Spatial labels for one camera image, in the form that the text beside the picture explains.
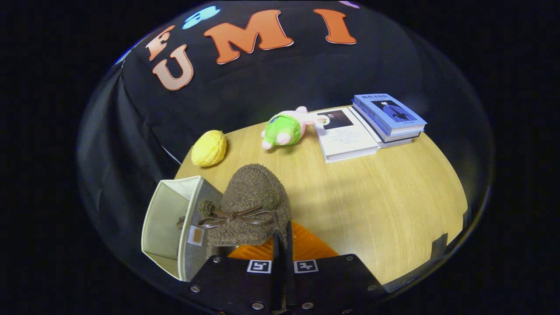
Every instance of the blue letter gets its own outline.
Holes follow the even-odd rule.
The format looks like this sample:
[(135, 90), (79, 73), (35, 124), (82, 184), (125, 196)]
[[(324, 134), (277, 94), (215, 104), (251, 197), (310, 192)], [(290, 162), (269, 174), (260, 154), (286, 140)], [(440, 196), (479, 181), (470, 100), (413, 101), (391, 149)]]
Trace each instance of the blue letter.
[(202, 20), (211, 18), (214, 15), (218, 14), (219, 11), (220, 9), (216, 9), (216, 6), (211, 6), (211, 7), (207, 7), (206, 9), (200, 10), (185, 20), (185, 25), (183, 25), (183, 29), (186, 30), (189, 27), (195, 26), (196, 24), (198, 24), (198, 22)]

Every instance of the brown hat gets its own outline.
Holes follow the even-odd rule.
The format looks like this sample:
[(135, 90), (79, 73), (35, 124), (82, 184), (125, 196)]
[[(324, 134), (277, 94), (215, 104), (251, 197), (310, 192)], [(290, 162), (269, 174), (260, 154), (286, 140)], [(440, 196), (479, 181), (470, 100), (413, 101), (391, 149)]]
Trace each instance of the brown hat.
[(261, 245), (274, 233), (280, 234), (284, 247), (287, 245), (290, 201), (280, 180), (260, 164), (235, 172), (218, 209), (203, 202), (199, 211), (209, 216), (199, 225), (207, 228), (211, 245)]

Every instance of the storage box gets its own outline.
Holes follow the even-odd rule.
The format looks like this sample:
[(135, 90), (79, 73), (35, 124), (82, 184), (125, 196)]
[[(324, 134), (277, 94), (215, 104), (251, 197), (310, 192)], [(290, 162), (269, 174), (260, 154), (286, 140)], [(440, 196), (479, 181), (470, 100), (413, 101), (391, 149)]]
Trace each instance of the storage box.
[(197, 227), (198, 205), (203, 200), (217, 205), (222, 196), (201, 176), (160, 181), (144, 219), (142, 252), (171, 276), (190, 281), (206, 262), (208, 244)]

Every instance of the orange gripper pad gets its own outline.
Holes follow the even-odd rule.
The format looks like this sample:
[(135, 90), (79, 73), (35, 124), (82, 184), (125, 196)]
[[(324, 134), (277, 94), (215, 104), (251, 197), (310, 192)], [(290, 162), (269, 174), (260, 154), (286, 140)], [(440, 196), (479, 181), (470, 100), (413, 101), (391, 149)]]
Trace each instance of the orange gripper pad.
[[(338, 253), (325, 242), (292, 221), (293, 260), (311, 260), (338, 256)], [(231, 252), (228, 257), (245, 260), (272, 260), (273, 238), (262, 245), (241, 245)]]

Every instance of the book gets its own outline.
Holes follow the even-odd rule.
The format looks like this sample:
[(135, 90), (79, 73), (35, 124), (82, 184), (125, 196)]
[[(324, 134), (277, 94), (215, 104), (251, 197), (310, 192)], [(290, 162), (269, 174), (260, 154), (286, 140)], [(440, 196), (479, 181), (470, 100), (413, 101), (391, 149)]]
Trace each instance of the book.
[(142, 252), (168, 274), (190, 281), (206, 262), (208, 240), (198, 206), (219, 204), (222, 193), (201, 176), (161, 180), (148, 205), (142, 228)]
[(380, 149), (385, 148), (385, 147), (402, 145), (402, 144), (405, 144), (405, 143), (411, 143), (412, 142), (413, 138), (383, 142), (383, 140), (381, 140), (381, 137), (379, 137), (377, 132), (373, 128), (371, 128), (370, 124), (362, 117), (362, 115), (360, 115), (360, 113), (358, 113), (358, 111), (356, 111), (355, 108), (350, 107), (349, 109), (350, 109), (350, 112), (352, 112), (352, 114), (354, 114), (356, 116), (356, 118), (358, 118), (358, 120), (363, 124), (363, 126), (371, 134), (371, 136), (377, 142), (377, 145), (379, 146)]
[(372, 126), (379, 127), (378, 133), (387, 136), (402, 133), (422, 132), (427, 124), (418, 114), (389, 94), (355, 95), (354, 107), (366, 114)]
[(373, 129), (375, 130), (376, 135), (381, 138), (381, 142), (383, 143), (389, 143), (389, 142), (394, 142), (394, 141), (401, 141), (401, 140), (407, 140), (407, 139), (413, 139), (413, 138), (417, 138), (420, 136), (420, 133), (422, 131), (418, 131), (418, 132), (407, 132), (407, 133), (401, 133), (398, 135), (394, 135), (394, 136), (388, 136), (384, 133), (383, 129), (381, 128), (381, 126), (376, 122), (373, 121), (373, 123), (371, 123), (371, 119), (368, 119), (368, 115), (367, 113), (361, 109), (358, 106), (354, 106), (355, 103), (353, 103), (352, 108), (359, 113), (359, 115), (365, 119), (367, 121), (367, 125), (370, 127), (373, 127)]
[(377, 141), (348, 108), (328, 109), (316, 113), (329, 117), (328, 124), (315, 125), (325, 162), (377, 153)]

